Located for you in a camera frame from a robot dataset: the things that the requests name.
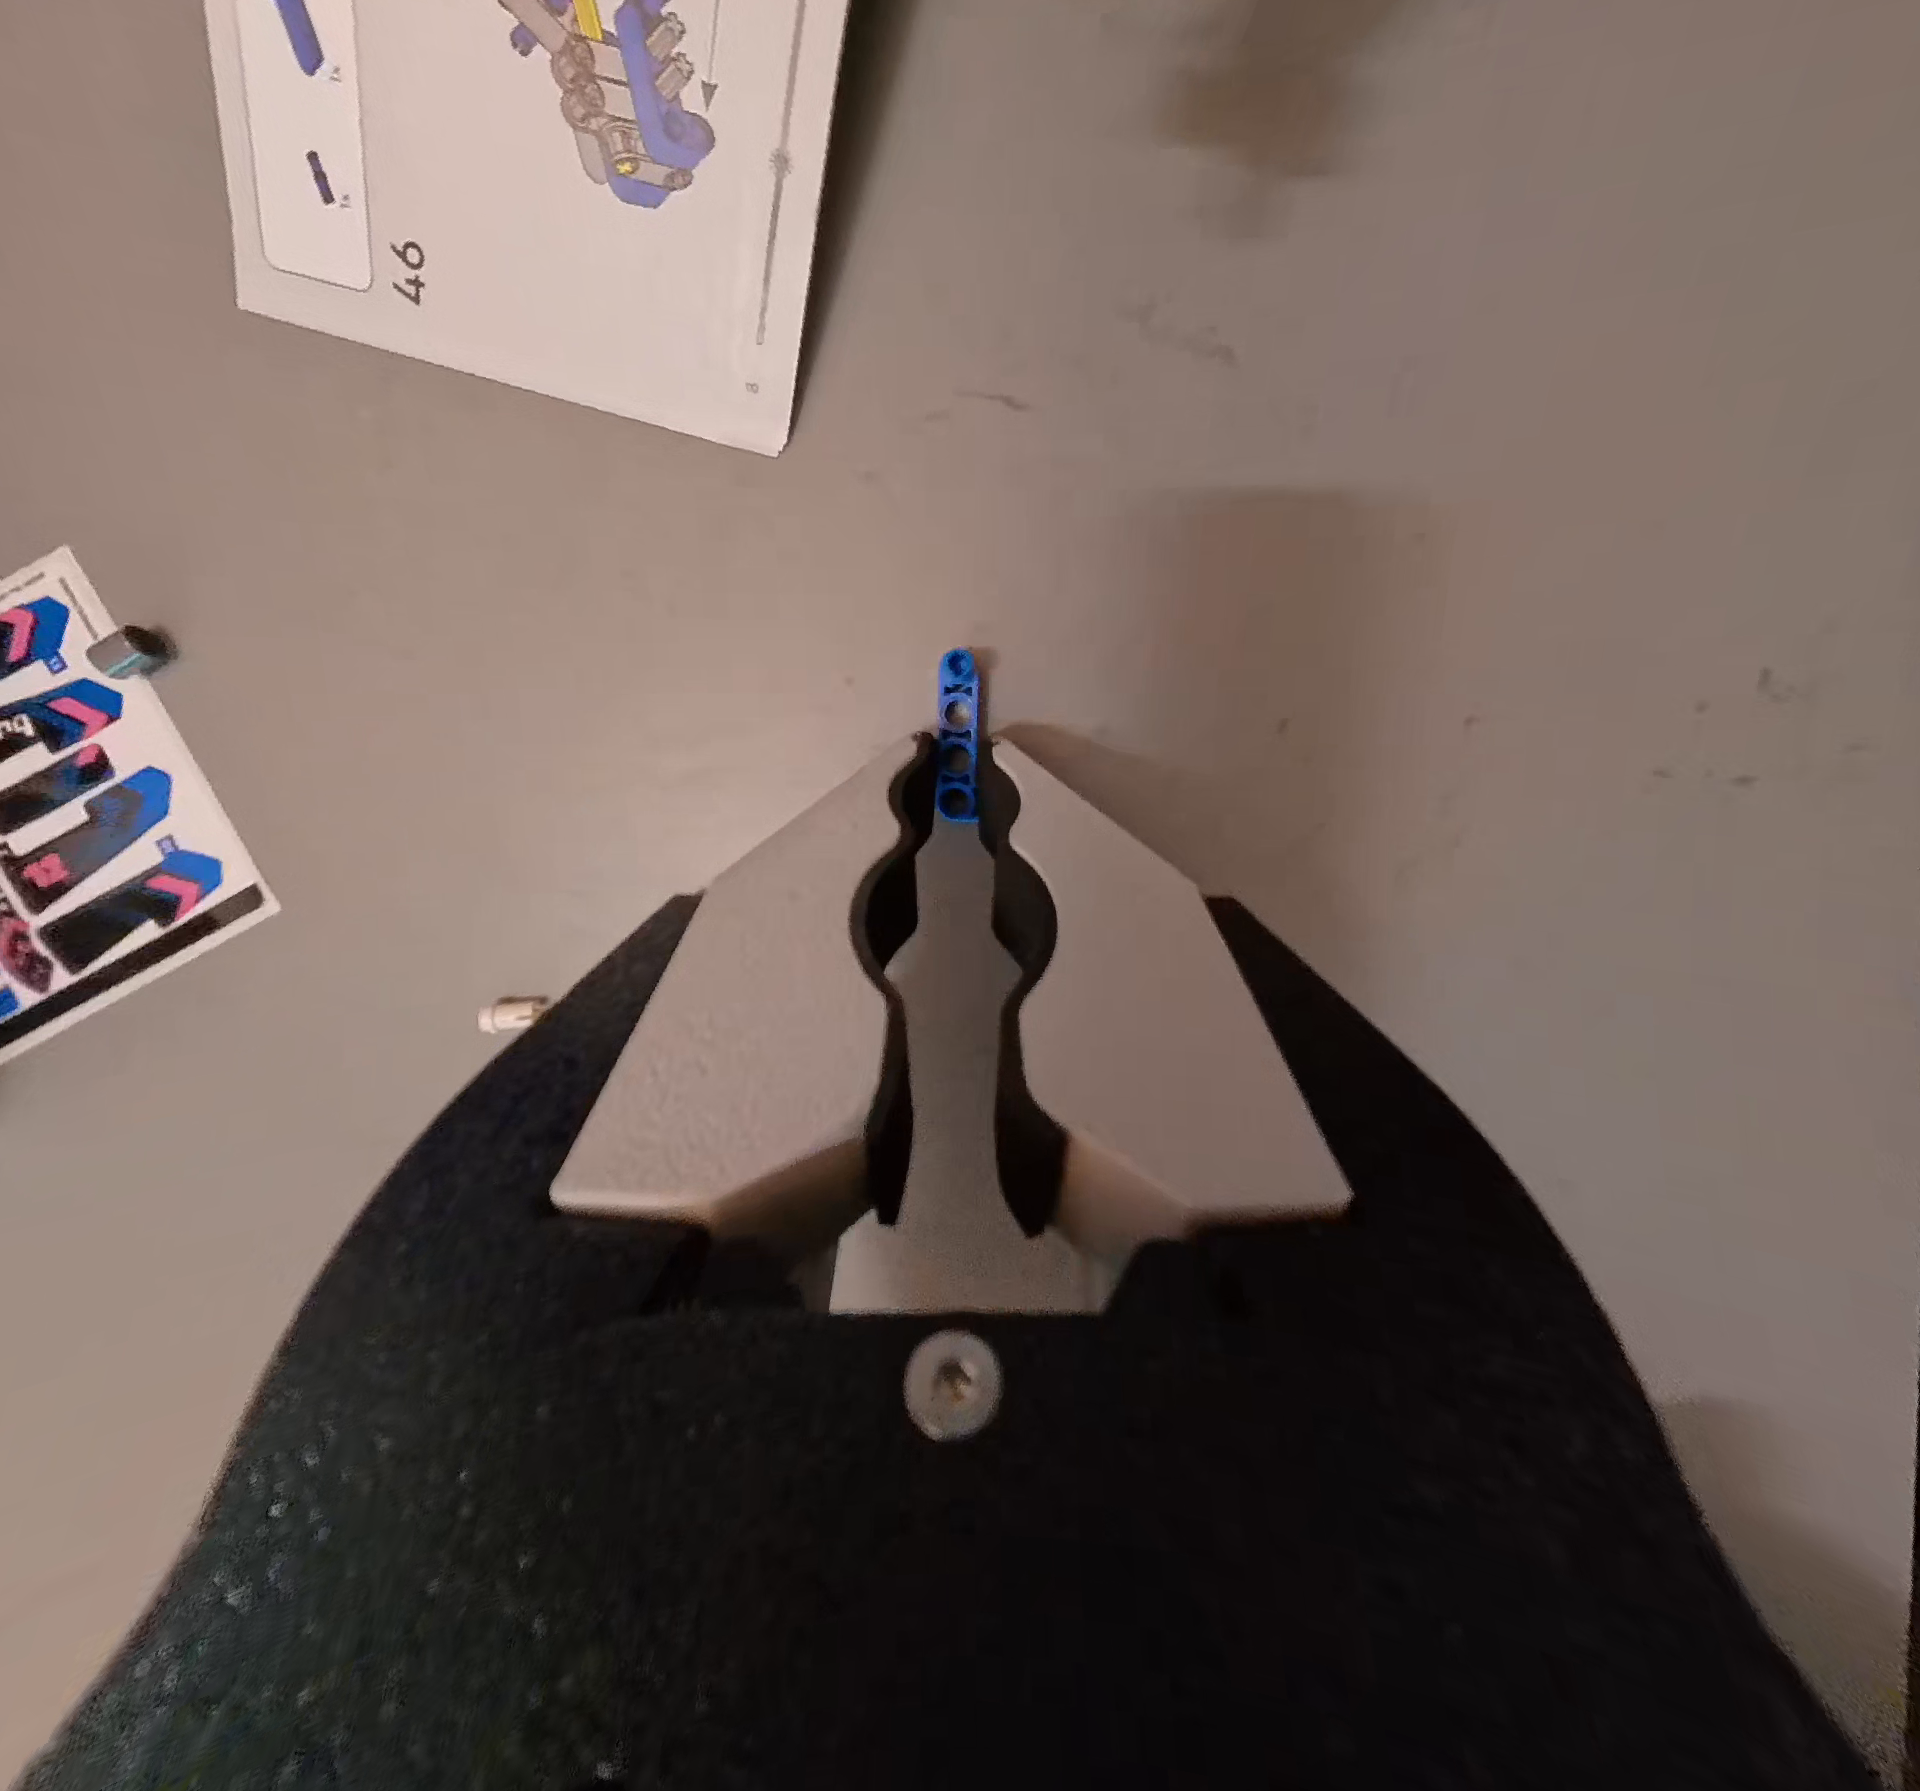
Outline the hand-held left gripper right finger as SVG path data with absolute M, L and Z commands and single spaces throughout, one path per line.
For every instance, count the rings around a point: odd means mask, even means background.
M 1198 883 L 1001 736 L 979 778 L 995 1175 L 1026 1234 L 1121 1272 L 1154 1240 L 1327 1224 L 1353 1186 Z

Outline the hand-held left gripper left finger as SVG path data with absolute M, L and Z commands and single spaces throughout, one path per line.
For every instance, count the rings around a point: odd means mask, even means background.
M 905 1191 L 914 1098 L 889 963 L 918 928 L 918 736 L 697 899 L 550 1186 L 593 1221 L 754 1248 L 803 1290 Z

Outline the blue lego beam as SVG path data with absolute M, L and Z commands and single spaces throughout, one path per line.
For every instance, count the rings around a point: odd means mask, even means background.
M 947 822 L 975 826 L 979 816 L 979 666 L 968 647 L 940 659 L 933 801 Z

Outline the lego instruction booklet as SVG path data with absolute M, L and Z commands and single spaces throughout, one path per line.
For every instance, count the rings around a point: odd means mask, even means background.
M 245 311 L 777 457 L 851 0 L 204 0 Z

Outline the lego sticker sheet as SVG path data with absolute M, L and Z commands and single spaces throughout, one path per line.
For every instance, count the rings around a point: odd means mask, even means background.
M 70 545 L 2 574 L 2 1060 L 278 913 Z

